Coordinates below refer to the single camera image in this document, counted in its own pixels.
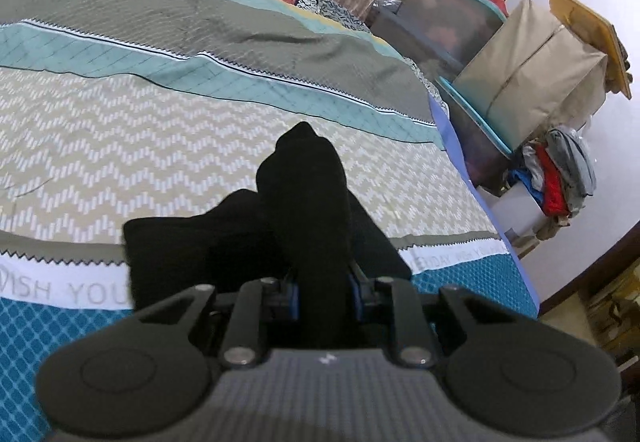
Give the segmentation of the black pants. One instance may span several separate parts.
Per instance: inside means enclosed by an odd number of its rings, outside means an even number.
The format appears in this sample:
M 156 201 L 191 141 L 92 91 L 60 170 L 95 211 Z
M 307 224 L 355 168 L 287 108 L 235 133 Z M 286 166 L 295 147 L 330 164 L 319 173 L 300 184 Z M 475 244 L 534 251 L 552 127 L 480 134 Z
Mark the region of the black pants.
M 277 140 L 256 185 L 202 215 L 125 223 L 136 309 L 198 284 L 232 293 L 274 277 L 297 286 L 303 314 L 346 320 L 355 314 L 352 267 L 370 279 L 410 279 L 406 262 L 347 188 L 335 147 L 306 121 Z

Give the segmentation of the purple mattress edge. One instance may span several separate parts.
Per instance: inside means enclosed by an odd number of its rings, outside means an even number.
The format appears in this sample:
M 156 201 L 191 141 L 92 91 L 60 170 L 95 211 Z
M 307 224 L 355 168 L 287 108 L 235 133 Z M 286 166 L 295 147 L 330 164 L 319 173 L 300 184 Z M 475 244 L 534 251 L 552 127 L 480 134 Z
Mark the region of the purple mattress edge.
M 480 204 L 480 207 L 485 210 L 486 215 L 496 228 L 500 239 L 503 240 L 503 243 L 506 244 L 506 249 L 508 250 L 510 257 L 514 262 L 514 265 L 518 268 L 518 273 L 520 273 L 520 280 L 526 286 L 527 294 L 529 295 L 529 301 L 532 303 L 533 311 L 527 312 L 527 315 L 531 318 L 536 319 L 540 310 L 540 301 L 535 291 L 534 285 L 528 277 L 525 269 L 523 268 L 520 259 L 518 259 L 518 256 L 516 255 L 516 252 L 514 251 L 508 238 L 506 237 L 506 233 L 504 232 L 503 228 L 501 228 L 501 225 L 498 224 L 495 215 L 492 213 L 488 204 L 484 201 L 483 196 L 478 193 L 477 188 L 475 188 L 472 184 L 468 169 L 466 169 L 465 166 L 464 155 L 461 149 L 460 140 L 458 139 L 456 131 L 454 130 L 454 126 L 452 126 L 449 121 L 449 117 L 446 115 L 446 112 L 442 110 L 440 104 L 432 96 L 429 96 L 428 100 L 430 100 L 432 115 L 434 117 L 440 136 L 442 136 L 442 142 L 444 143 L 450 161 L 452 162 L 452 164 L 454 164 L 454 167 L 457 168 L 457 171 L 460 173 L 463 181 L 468 186 L 469 190 L 474 196 L 474 199 L 476 199 Z

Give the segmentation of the patterned blue grey bedsheet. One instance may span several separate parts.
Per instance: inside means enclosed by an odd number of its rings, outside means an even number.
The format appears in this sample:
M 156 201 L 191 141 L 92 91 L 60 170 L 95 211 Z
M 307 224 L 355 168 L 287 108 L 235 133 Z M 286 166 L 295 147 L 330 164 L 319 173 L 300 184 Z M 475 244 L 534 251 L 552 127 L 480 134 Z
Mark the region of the patterned blue grey bedsheet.
M 532 312 L 437 129 L 416 65 L 282 0 L 1 0 L 1 436 L 47 432 L 41 361 L 131 309 L 122 226 L 253 189 L 306 121 L 424 293 Z

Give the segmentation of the beige fabric storage bag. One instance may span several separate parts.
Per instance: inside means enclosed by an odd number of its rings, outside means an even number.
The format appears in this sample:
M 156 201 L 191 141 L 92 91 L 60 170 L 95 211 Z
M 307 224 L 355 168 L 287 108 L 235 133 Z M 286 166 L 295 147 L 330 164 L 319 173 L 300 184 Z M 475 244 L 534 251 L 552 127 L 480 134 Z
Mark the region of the beige fabric storage bag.
M 549 10 L 522 0 L 454 90 L 515 150 L 554 126 L 581 129 L 605 101 L 606 63 Z

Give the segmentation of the wooden board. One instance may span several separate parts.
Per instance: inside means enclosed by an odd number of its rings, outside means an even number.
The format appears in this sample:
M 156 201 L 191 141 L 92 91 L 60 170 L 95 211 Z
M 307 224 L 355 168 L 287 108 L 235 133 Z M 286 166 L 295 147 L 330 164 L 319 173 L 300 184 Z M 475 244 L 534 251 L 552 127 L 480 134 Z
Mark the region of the wooden board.
M 614 25 L 579 0 L 549 0 L 551 13 L 582 41 L 606 54 L 605 90 L 632 99 L 628 52 Z

